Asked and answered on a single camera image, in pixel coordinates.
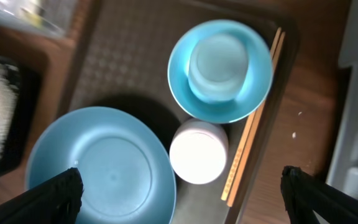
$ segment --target white cup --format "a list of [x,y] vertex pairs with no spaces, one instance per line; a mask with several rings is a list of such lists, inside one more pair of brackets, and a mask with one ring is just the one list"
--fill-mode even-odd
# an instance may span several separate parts
[[222,127],[191,119],[175,133],[169,152],[171,165],[183,180],[207,184],[224,170],[228,147]]
[[229,34],[199,41],[191,53],[189,86],[207,103],[229,101],[240,92],[248,69],[244,44]]

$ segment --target chopstick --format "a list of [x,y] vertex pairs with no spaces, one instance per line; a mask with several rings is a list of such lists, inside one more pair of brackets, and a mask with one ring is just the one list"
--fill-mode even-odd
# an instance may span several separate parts
[[[278,28],[277,31],[276,31],[276,35],[275,35],[275,37],[273,39],[272,48],[270,49],[270,56],[272,58],[274,56],[274,52],[276,51],[276,46],[277,46],[280,34],[281,34],[281,27]],[[222,193],[221,199],[224,200],[224,201],[226,201],[227,197],[229,196],[230,189],[232,187],[233,180],[234,180],[234,177],[236,175],[236,172],[237,172],[237,169],[238,169],[238,166],[239,166],[240,158],[241,158],[241,156],[242,156],[242,154],[244,152],[244,147],[246,145],[246,141],[247,141],[249,131],[251,129],[251,124],[252,124],[252,122],[254,120],[254,117],[255,117],[255,112],[252,112],[248,116],[247,121],[246,121],[246,125],[244,126],[244,130],[243,130],[243,132],[241,134],[241,138],[240,138],[239,145],[237,147],[236,155],[234,156],[233,163],[231,164],[231,167],[230,167],[229,175],[227,176],[226,184],[224,185],[224,188],[223,188],[223,193]]]
[[[281,54],[281,50],[283,47],[283,42],[284,42],[284,38],[285,38],[285,32],[283,32],[281,35],[281,29],[277,30],[276,33],[276,37],[277,35],[279,35],[280,37],[278,38],[278,42],[277,42],[277,48],[276,50],[270,50],[270,54],[273,55],[273,59],[272,59],[272,63],[273,63],[273,74],[275,73],[276,67],[277,67],[277,62],[278,62],[278,58],[280,57]],[[262,112],[265,106],[265,101],[262,102],[262,104],[256,109],[255,116],[253,118],[252,124],[251,124],[251,128],[248,134],[248,138],[246,139],[246,145],[244,148],[244,153],[242,153],[241,159],[240,159],[240,163],[239,163],[239,167],[238,167],[238,171],[236,173],[236,176],[234,178],[234,182],[232,185],[232,189],[229,193],[229,198],[227,200],[227,205],[229,207],[233,206],[234,203],[234,199],[236,198],[236,194],[237,191],[239,189],[239,185],[240,185],[240,181],[242,178],[242,174],[244,173],[244,169],[246,167],[246,163],[247,163],[247,159],[252,147],[252,143],[254,142],[255,139],[255,135],[257,132],[257,128],[259,125],[259,121],[260,121],[260,117],[262,116]]]

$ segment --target brown tray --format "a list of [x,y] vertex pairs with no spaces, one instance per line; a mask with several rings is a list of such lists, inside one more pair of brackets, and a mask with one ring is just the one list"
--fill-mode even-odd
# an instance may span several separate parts
[[173,99],[167,81],[170,53],[186,31],[208,20],[232,19],[253,27],[268,45],[279,27],[286,32],[273,87],[233,207],[220,197],[246,119],[224,126],[230,142],[229,160],[219,179],[192,185],[177,178],[172,223],[238,222],[295,59],[299,39],[295,24],[276,12],[238,2],[114,0],[95,4],[99,14],[83,33],[58,115],[86,106],[115,107],[143,121],[167,149],[180,123],[190,118]]

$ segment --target wooden table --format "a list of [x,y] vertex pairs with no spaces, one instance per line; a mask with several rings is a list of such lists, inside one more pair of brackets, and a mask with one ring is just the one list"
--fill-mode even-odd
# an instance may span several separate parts
[[[0,52],[22,58],[23,63],[33,65],[44,76],[25,158],[19,168],[0,178],[0,204],[24,190],[28,155],[42,131],[55,119],[90,2],[80,2],[72,31],[64,40],[0,28]],[[339,115],[336,111],[341,75],[337,58],[350,0],[258,2],[281,8],[294,17],[301,33],[301,45],[243,223],[289,223],[280,193],[283,167],[300,166],[307,173],[324,176],[331,159],[336,139],[335,120]]]

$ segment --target light blue bowl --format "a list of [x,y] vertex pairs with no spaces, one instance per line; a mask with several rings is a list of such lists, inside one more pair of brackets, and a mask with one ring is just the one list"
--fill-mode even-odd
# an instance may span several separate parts
[[[222,33],[236,37],[245,45],[249,56],[247,76],[233,100],[205,103],[189,87],[190,56],[199,40]],[[188,114],[211,123],[231,123],[245,118],[264,101],[272,85],[272,67],[269,48],[253,29],[236,21],[208,21],[189,30],[173,48],[168,83],[173,97]]]
[[51,124],[35,144],[25,185],[31,189],[77,167],[84,193],[76,223],[170,223],[176,183],[157,136],[112,108],[73,111]]

